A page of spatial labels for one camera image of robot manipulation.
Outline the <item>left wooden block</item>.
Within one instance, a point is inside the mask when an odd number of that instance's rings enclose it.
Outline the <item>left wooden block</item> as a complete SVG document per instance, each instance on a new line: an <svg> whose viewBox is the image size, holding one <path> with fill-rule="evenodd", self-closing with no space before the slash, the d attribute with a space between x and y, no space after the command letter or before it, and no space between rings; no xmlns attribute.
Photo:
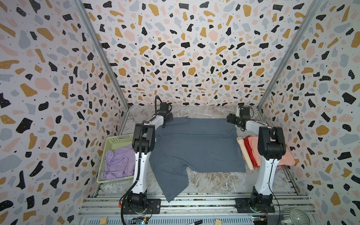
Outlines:
<svg viewBox="0 0 360 225"><path fill-rule="evenodd" d="M99 225L107 225L108 217L102 217L99 221Z"/></svg>

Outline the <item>right wooden block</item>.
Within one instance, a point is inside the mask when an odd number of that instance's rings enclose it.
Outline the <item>right wooden block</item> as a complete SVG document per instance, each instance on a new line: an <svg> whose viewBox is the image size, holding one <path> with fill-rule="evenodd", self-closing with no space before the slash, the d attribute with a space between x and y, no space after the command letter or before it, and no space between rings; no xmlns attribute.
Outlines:
<svg viewBox="0 0 360 225"><path fill-rule="evenodd" d="M222 221L219 219L215 219L214 225L222 225Z"/></svg>

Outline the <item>aluminium rail frame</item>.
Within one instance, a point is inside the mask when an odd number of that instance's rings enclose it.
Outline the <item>aluminium rail frame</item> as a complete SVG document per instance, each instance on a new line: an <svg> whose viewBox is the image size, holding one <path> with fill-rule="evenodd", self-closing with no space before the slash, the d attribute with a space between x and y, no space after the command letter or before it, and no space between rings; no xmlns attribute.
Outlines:
<svg viewBox="0 0 360 225"><path fill-rule="evenodd" d="M235 198L245 197L245 193L225 194L180 194L171 202L164 195L149 195L149 198L161 199L159 214L124 215L121 218L118 195L101 195L86 198L78 214L80 225L99 225L102 217L108 217L107 225L120 225L124 220L127 225L134 217L148 217L148 225L187 225L203 220L203 225L214 225L215 219L222 225L253 225L253 216L267 216L268 225L280 224L286 209L297 208L305 211L312 225L321 224L307 196L294 193L277 193L273 200L275 213L238 213Z"/></svg>

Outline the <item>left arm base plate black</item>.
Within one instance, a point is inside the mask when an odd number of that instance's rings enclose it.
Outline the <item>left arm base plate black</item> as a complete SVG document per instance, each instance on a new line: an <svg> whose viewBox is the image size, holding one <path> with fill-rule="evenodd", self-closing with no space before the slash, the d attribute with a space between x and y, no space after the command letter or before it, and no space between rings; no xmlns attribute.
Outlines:
<svg viewBox="0 0 360 225"><path fill-rule="evenodd" d="M161 199L151 198L147 200L135 201L126 200L121 208L121 214L159 214L161 209Z"/></svg>

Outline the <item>left circuit board green LED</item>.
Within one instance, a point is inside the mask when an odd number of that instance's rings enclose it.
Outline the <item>left circuit board green LED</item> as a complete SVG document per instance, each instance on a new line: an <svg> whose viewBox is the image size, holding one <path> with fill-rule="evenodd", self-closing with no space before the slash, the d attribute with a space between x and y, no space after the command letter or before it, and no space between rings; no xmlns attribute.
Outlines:
<svg viewBox="0 0 360 225"><path fill-rule="evenodd" d="M134 217L129 221L130 225L147 225L148 223L148 217Z"/></svg>

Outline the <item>folded red t-shirt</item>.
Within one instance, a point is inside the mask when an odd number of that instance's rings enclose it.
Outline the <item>folded red t-shirt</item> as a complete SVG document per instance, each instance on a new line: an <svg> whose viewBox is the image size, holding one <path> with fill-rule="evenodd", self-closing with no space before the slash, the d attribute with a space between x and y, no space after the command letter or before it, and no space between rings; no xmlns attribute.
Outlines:
<svg viewBox="0 0 360 225"><path fill-rule="evenodd" d="M244 138L244 145L253 168L260 167L260 155L257 151L257 143L257 136L247 136L246 138Z"/></svg>

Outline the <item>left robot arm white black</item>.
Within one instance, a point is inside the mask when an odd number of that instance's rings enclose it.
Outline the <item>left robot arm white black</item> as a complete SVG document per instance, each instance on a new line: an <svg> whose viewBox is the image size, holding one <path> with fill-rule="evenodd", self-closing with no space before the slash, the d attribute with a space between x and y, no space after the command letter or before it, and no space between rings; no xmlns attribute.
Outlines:
<svg viewBox="0 0 360 225"><path fill-rule="evenodd" d="M148 208L146 169L149 164L151 152L155 147L155 132L159 127L164 128L167 122L173 120L172 106L170 103L160 102L155 104L155 114L148 121L135 125L132 147L135 152L135 174L133 184L127 191L124 199L131 207L144 211Z"/></svg>

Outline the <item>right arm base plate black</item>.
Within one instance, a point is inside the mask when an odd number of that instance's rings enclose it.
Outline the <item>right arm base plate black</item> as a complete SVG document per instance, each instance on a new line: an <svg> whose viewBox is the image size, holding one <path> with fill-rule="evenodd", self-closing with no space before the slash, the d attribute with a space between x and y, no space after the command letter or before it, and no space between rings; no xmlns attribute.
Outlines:
<svg viewBox="0 0 360 225"><path fill-rule="evenodd" d="M256 201L251 198L235 198L235 208L238 213L275 213L269 198Z"/></svg>

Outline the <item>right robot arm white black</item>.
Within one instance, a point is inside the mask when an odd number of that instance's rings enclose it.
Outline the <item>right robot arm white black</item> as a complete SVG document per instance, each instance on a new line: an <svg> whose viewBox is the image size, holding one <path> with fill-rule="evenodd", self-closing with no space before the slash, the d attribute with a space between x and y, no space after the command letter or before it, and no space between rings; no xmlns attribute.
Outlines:
<svg viewBox="0 0 360 225"><path fill-rule="evenodd" d="M240 103L236 113L230 113L226 118L227 122L242 130L257 134L257 149L261 157L259 175L250 197L236 198L235 208L238 213L273 213L273 199L276 199L273 183L276 168L286 153L285 138L281 127L253 120L250 115L253 111L251 107Z"/></svg>

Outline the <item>light green plastic basket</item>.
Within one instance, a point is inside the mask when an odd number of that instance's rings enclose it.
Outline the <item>light green plastic basket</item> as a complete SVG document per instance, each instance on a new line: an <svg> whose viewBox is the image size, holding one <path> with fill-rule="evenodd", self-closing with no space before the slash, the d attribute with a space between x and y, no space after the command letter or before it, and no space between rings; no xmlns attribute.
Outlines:
<svg viewBox="0 0 360 225"><path fill-rule="evenodd" d="M133 134L112 136L106 139L97 174L97 183L105 184L132 179L135 174Z"/></svg>

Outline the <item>folded beige t-shirt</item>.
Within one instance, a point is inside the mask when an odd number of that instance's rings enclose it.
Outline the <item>folded beige t-shirt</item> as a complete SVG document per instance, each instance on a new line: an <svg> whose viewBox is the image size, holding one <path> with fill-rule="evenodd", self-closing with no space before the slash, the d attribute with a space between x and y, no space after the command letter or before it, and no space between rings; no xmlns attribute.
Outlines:
<svg viewBox="0 0 360 225"><path fill-rule="evenodd" d="M249 154L248 154L248 151L246 149L246 146L245 146L245 143L244 143L244 140L242 137L237 137L237 142L240 146L240 149L242 151L242 154L243 154L243 158L247 164L247 167L249 168L250 171L254 170L254 167L253 167L253 164L251 162L251 159L249 157Z"/></svg>

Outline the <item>wooden block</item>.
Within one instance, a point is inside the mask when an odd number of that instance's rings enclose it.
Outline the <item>wooden block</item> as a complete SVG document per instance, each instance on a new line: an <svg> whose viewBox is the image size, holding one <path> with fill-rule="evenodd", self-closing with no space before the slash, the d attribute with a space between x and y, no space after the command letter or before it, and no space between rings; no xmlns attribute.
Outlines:
<svg viewBox="0 0 360 225"><path fill-rule="evenodd" d="M108 217L102 217L99 221L99 225L107 225Z"/></svg>
<svg viewBox="0 0 360 225"><path fill-rule="evenodd" d="M222 225L222 221L219 219L215 219L214 225Z"/></svg>

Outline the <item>grey-blue t-shirt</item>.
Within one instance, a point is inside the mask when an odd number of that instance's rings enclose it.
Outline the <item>grey-blue t-shirt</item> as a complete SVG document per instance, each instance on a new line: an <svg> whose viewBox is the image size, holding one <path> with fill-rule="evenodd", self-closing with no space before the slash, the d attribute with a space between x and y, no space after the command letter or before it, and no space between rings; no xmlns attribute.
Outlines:
<svg viewBox="0 0 360 225"><path fill-rule="evenodd" d="M188 187L187 168L198 173L244 173L235 125L226 119L174 118L155 132L151 169L165 198Z"/></svg>

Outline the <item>lilac t-shirt in basket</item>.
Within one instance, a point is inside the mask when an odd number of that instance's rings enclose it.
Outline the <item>lilac t-shirt in basket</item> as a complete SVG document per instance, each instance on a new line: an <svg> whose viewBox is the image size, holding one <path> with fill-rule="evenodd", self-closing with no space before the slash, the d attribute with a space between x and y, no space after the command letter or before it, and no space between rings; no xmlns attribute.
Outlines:
<svg viewBox="0 0 360 225"><path fill-rule="evenodd" d="M101 173L103 181L133 176L135 173L135 152L132 145L106 152L105 169Z"/></svg>

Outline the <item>black marker pen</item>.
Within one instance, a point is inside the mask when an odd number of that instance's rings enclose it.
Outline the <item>black marker pen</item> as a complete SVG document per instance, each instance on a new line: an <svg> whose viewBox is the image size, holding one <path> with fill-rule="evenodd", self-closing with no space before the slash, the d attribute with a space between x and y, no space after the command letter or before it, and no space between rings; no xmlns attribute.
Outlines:
<svg viewBox="0 0 360 225"><path fill-rule="evenodd" d="M189 224L187 224L187 225L201 225L202 223L203 223L203 220L198 220L198 221L189 223Z"/></svg>

